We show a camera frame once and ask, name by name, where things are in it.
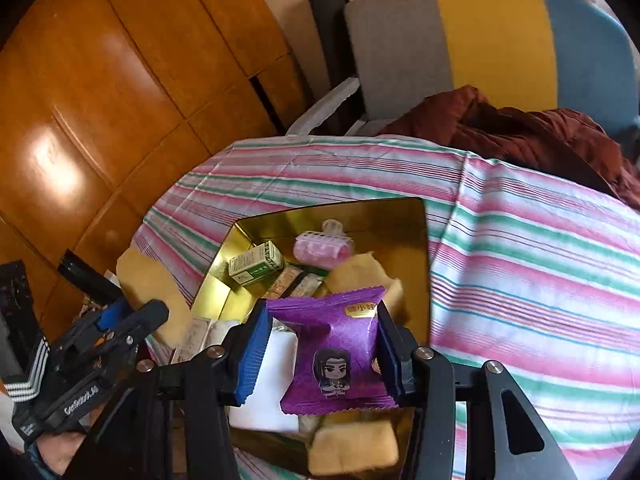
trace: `cartoon character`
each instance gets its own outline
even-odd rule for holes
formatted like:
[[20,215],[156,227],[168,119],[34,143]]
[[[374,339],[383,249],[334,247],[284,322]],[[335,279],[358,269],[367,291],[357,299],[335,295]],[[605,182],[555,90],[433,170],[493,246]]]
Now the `cartoon character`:
[[327,399],[345,395],[351,388],[351,354],[336,348],[318,350],[314,355],[314,375]]

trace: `pink hair curler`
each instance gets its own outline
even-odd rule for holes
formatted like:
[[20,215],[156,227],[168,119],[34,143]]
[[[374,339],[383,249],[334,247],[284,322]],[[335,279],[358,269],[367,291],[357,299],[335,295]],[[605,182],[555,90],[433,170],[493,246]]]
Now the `pink hair curler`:
[[353,254],[353,240],[344,235],[342,224],[329,219],[322,232],[305,231],[296,238],[293,255],[305,265],[333,269]]

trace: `striped bedsheet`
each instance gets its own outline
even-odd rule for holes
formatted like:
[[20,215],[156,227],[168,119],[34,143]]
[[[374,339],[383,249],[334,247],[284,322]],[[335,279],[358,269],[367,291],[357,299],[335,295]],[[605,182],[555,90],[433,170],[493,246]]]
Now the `striped bedsheet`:
[[236,219],[396,196],[426,206],[432,346],[503,362],[578,478],[606,478],[640,427],[640,216],[609,196],[419,139],[243,140],[167,191],[133,243],[192,301]]

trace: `gold tin box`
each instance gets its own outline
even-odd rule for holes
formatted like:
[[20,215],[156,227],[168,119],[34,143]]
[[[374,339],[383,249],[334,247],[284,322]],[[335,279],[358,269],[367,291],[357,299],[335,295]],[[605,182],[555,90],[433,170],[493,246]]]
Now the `gold tin box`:
[[342,222],[353,239],[356,253],[373,251],[392,278],[404,288],[401,319],[420,344],[428,343],[430,280],[427,226],[420,198],[386,198],[340,202],[289,209],[243,218],[229,229],[209,267],[192,306],[194,316],[243,321],[255,300],[269,288],[278,273],[241,286],[228,272],[228,261],[271,240],[288,262],[295,263],[293,245],[304,231],[321,231],[322,222]]
[[[354,241],[356,253],[373,251],[386,273],[402,280],[404,309],[396,317],[396,322],[411,329],[418,343],[427,344],[431,296],[426,215],[420,198],[332,203],[238,220],[226,235],[200,285],[192,306],[193,314],[211,319],[245,320],[255,300],[265,293],[278,273],[245,288],[228,275],[228,261],[251,247],[271,240],[288,262],[295,262],[293,245],[296,236],[304,231],[321,230],[322,222],[329,218],[342,222],[344,231]],[[412,411],[404,408],[329,415],[334,424],[386,418],[392,422],[398,437],[400,462],[395,467],[344,475],[342,478],[397,478],[409,440]],[[274,433],[236,428],[231,428],[231,437],[235,446],[254,456],[290,471],[310,475],[306,470],[305,444],[299,440]]]

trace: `maroon jacket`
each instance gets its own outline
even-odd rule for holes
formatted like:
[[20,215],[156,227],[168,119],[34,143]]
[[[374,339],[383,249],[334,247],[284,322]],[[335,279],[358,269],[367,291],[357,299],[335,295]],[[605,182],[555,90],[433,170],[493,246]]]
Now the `maroon jacket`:
[[557,108],[500,110],[473,86],[427,97],[379,135],[432,140],[560,176],[616,197],[640,212],[640,174],[589,116]]

